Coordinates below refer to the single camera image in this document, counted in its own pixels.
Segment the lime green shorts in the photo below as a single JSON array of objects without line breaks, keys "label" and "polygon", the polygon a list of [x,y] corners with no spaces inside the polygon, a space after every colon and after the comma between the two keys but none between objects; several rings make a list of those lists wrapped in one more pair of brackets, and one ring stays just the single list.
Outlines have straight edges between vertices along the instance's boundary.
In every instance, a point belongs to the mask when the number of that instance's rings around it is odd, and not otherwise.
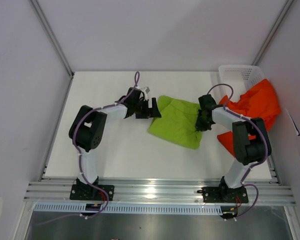
[{"label": "lime green shorts", "polygon": [[161,117],[152,121],[148,133],[185,148],[198,149],[202,140],[202,132],[196,130],[200,105],[161,95],[157,106]]}]

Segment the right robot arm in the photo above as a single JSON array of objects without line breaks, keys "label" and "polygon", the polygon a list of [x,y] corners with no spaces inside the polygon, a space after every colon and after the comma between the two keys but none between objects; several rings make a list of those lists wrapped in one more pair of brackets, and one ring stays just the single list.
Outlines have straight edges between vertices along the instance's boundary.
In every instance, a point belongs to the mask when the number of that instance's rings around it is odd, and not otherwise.
[{"label": "right robot arm", "polygon": [[211,94],[198,98],[200,109],[195,124],[200,132],[210,131],[219,124],[232,132],[235,160],[218,186],[203,187],[198,193],[205,203],[234,203],[237,197],[247,203],[244,181],[252,168],[264,163],[272,153],[271,144],[262,118],[250,118],[217,104]]}]

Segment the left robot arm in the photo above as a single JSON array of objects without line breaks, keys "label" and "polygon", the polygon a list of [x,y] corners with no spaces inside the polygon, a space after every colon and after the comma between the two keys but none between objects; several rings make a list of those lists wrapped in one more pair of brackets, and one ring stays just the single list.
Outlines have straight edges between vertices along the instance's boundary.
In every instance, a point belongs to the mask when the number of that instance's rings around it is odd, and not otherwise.
[{"label": "left robot arm", "polygon": [[79,165],[79,174],[71,189],[71,200],[99,200],[105,193],[112,195],[110,187],[103,189],[99,186],[97,162],[90,153],[100,145],[106,124],[133,115],[136,119],[161,117],[156,98],[149,99],[148,92],[148,87],[130,87],[126,95],[110,105],[80,107],[68,133],[78,151]]}]

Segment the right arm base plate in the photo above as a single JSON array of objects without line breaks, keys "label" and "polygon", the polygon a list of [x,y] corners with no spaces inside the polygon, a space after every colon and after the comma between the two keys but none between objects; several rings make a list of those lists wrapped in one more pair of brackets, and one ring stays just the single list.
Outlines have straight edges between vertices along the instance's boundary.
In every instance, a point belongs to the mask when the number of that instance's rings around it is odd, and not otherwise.
[{"label": "right arm base plate", "polygon": [[228,188],[220,186],[205,186],[196,191],[201,194],[205,203],[229,203],[235,204],[249,202],[247,190],[245,187]]}]

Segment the orange shorts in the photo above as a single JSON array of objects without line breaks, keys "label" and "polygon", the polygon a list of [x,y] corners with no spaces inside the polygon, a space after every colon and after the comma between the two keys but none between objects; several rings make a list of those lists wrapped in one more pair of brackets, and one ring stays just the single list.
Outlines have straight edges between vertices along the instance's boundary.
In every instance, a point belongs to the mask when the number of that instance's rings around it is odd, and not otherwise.
[{"label": "orange shorts", "polygon": [[266,78],[242,94],[239,101],[230,100],[226,106],[246,117],[262,118],[267,131],[273,127],[276,118],[281,113],[275,89]]}]

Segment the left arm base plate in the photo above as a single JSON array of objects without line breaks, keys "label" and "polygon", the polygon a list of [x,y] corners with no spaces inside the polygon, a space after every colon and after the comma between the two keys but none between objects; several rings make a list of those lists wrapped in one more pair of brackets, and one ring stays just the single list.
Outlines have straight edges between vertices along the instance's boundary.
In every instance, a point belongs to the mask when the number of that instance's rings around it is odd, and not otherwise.
[{"label": "left arm base plate", "polygon": [[[108,194],[109,201],[113,200],[115,193],[114,185],[99,185],[98,187]],[[71,188],[69,199],[78,201],[106,201],[107,197],[103,192],[89,185],[74,184]]]}]

